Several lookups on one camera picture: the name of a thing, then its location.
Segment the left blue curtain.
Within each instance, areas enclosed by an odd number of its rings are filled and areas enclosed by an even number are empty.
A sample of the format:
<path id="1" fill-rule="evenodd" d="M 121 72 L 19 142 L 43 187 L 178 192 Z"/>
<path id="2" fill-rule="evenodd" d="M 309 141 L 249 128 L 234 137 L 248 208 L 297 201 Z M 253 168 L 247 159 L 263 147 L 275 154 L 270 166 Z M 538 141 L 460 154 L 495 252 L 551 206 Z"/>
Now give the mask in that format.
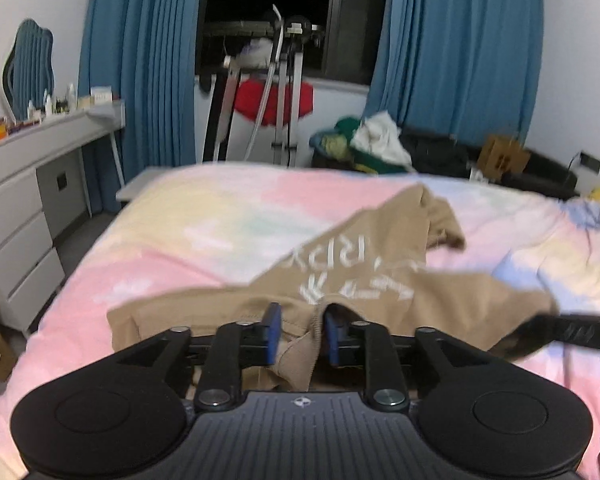
<path id="1" fill-rule="evenodd" d="M 195 68 L 199 0 L 90 0 L 78 92 L 108 87 L 125 105 L 113 141 L 83 151 L 95 212 L 115 212 L 121 181 L 149 166 L 196 162 Z"/>

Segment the wavy blue mirror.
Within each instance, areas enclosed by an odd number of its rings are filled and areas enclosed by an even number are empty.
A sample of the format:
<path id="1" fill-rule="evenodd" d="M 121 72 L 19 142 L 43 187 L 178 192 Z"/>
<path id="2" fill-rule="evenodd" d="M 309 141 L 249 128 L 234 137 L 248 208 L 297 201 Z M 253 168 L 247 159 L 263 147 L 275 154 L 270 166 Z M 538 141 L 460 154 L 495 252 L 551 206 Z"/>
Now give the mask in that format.
<path id="1" fill-rule="evenodd" d="M 17 29 L 3 68 L 4 93 L 17 122 L 27 119 L 29 102 L 40 108 L 54 93 L 53 44 L 53 33 L 32 18 Z"/>

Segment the white stool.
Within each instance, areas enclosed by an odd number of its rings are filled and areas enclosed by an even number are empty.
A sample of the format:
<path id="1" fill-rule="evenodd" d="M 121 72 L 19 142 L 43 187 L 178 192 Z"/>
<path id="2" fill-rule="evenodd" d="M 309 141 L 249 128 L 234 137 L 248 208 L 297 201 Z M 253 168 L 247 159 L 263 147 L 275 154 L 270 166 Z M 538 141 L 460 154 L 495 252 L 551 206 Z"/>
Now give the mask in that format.
<path id="1" fill-rule="evenodd" d="M 151 182 L 162 177 L 171 171 L 169 167 L 148 167 L 140 174 L 134 177 L 129 183 L 125 184 L 116 193 L 116 200 L 120 204 L 128 204 L 135 200 L 137 196 L 147 188 Z"/>

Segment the right blue curtain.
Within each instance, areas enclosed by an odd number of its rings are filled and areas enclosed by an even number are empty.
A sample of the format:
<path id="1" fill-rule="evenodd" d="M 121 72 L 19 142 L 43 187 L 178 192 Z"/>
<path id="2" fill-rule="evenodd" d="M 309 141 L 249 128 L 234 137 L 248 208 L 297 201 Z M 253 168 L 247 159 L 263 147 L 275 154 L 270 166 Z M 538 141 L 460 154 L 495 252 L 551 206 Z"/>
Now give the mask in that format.
<path id="1" fill-rule="evenodd" d="M 386 0 L 365 115 L 480 146 L 523 141 L 538 92 L 543 0 Z"/>

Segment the white dresser desk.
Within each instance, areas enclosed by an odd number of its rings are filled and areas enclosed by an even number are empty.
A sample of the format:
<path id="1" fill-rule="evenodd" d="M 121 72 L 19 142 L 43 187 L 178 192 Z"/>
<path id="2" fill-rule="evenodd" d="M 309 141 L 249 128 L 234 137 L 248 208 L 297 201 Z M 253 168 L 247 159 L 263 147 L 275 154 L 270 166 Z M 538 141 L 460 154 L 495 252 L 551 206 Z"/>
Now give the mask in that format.
<path id="1" fill-rule="evenodd" d="M 0 141 L 0 323 L 27 333 L 65 279 L 38 185 L 38 168 L 106 136 L 117 149 L 122 100 L 56 116 Z"/>

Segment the black wall socket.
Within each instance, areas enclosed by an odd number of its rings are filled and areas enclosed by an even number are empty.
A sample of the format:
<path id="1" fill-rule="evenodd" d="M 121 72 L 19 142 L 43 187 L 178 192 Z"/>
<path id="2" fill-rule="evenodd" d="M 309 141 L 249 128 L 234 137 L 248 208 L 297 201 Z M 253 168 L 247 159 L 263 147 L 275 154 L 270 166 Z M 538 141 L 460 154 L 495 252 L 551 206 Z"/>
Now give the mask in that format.
<path id="1" fill-rule="evenodd" d="M 586 168 L 587 170 L 594 172 L 594 174 L 600 173 L 600 159 L 588 153 L 580 153 L 579 165 L 581 167 Z"/>

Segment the silver tripod stand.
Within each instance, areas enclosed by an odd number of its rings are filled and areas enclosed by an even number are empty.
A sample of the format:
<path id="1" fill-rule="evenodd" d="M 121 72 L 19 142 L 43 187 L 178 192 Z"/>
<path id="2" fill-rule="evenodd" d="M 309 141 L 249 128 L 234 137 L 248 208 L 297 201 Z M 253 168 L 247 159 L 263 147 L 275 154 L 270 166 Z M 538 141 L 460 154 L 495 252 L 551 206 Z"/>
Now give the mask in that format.
<path id="1" fill-rule="evenodd" d="M 231 28 L 252 37 L 250 44 L 238 55 L 227 55 L 223 61 L 226 84 L 223 91 L 221 116 L 227 124 L 233 120 L 235 99 L 239 85 L 248 78 L 265 81 L 263 96 L 255 122 L 252 123 L 244 151 L 244 159 L 251 158 L 256 147 L 266 101 L 272 84 L 277 86 L 277 124 L 270 144 L 272 162 L 278 166 L 293 167 L 298 155 L 300 88 L 303 82 L 304 47 L 311 41 L 322 40 L 320 26 L 305 18 L 284 18 L 277 6 L 272 6 L 274 18 L 270 22 L 235 22 Z M 290 121 L 283 125 L 284 99 L 287 84 L 292 85 Z"/>

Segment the tan t-shirt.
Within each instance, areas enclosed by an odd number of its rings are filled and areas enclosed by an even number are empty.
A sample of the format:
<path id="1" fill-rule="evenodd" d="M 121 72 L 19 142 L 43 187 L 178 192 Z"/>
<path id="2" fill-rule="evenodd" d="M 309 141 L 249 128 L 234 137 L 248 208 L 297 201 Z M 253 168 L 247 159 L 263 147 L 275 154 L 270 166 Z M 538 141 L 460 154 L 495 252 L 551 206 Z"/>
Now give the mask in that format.
<path id="1" fill-rule="evenodd" d="M 247 286 L 185 289 L 111 311 L 112 346 L 129 348 L 176 326 L 212 335 L 230 322 L 260 320 L 277 302 L 282 340 L 275 360 L 248 367 L 242 385 L 306 391 L 332 385 L 312 377 L 329 304 L 347 321 L 365 318 L 402 336 L 429 326 L 480 350 L 535 315 L 556 312 L 548 292 L 514 289 L 484 273 L 428 269 L 426 253 L 438 246 L 466 246 L 454 211 L 426 186 L 410 186 L 294 249 Z"/>

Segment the pile of clothes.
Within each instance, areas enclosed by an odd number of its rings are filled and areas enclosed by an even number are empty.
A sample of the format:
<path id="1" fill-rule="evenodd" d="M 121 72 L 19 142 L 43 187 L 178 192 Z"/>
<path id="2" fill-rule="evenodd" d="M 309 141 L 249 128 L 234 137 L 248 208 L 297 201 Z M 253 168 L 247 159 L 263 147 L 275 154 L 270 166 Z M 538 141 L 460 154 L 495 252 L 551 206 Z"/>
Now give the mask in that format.
<path id="1" fill-rule="evenodd" d="M 468 179 L 477 151 L 449 134 L 398 126 L 389 113 L 343 117 L 309 140 L 314 168 Z"/>

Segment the pastel tie-dye bed sheet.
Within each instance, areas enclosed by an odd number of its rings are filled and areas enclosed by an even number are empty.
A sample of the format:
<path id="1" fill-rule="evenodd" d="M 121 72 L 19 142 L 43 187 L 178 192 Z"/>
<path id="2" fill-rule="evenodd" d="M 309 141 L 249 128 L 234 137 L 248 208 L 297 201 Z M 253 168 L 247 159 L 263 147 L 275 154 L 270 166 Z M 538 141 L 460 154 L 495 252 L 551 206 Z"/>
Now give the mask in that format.
<path id="1" fill-rule="evenodd" d="M 0 397 L 0 479 L 27 472 L 9 431 L 12 410 L 34 388 L 118 351 L 111 311 L 185 289 L 247 286 L 294 249 L 418 184 L 449 203 L 466 240 L 464 249 L 428 250 L 428 269 L 489 274 L 548 292 L 556 312 L 600 314 L 599 202 L 442 177 L 238 164 L 175 170 L 120 212 L 29 340 Z"/>

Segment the red garment on rack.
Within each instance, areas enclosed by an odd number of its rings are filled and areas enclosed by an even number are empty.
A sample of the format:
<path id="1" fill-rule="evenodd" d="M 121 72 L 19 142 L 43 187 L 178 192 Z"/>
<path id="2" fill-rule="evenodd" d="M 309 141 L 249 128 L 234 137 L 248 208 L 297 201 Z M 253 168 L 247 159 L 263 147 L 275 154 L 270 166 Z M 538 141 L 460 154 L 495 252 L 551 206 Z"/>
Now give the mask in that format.
<path id="1" fill-rule="evenodd" d="M 250 122 L 255 122 L 263 96 L 265 81 L 258 78 L 248 78 L 244 80 L 237 90 L 235 99 L 235 110 Z M 287 84 L 285 88 L 284 99 L 284 118 L 283 125 L 286 126 L 290 121 L 291 113 L 291 90 L 292 85 Z M 299 117 L 302 118 L 313 112 L 314 109 L 314 88 L 303 81 L 300 88 Z M 262 118 L 262 126 L 275 126 L 277 124 L 277 86 L 272 84 L 268 100 Z"/>

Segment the blue curtain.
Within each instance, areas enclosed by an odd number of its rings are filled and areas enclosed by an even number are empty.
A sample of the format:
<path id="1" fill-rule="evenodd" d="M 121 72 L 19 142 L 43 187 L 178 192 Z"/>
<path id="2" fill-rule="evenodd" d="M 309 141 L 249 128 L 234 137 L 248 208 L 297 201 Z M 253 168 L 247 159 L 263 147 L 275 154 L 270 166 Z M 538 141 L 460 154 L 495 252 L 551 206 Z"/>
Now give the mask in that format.
<path id="1" fill-rule="evenodd" d="M 115 212 L 121 181 L 149 166 L 196 162 L 195 68 L 199 0 L 90 0 L 78 92 L 108 87 L 125 105 L 113 141 L 83 151 L 95 212 Z"/>
<path id="2" fill-rule="evenodd" d="M 480 146 L 523 141 L 538 92 L 543 0 L 386 0 L 365 115 Z"/>

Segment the brown paper bag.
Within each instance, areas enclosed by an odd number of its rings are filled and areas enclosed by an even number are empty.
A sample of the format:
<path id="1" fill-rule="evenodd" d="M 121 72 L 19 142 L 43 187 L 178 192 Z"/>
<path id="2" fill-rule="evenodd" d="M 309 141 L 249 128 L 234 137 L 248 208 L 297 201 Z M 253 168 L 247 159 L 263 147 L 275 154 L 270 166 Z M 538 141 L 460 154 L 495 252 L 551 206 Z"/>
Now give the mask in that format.
<path id="1" fill-rule="evenodd" d="M 511 136 L 489 134 L 478 158 L 478 169 L 492 180 L 499 181 L 504 174 L 524 171 L 531 154 Z"/>

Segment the dark window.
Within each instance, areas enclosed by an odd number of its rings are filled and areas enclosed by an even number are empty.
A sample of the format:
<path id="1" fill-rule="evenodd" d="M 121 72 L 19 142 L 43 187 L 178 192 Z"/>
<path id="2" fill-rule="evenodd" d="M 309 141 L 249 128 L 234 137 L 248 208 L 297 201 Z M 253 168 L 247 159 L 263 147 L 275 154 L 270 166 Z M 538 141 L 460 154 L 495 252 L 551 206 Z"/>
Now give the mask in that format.
<path id="1" fill-rule="evenodd" d="M 273 36 L 276 18 L 310 25 L 306 76 L 370 84 L 386 0 L 200 0 L 196 72 L 210 73 L 257 36 Z"/>

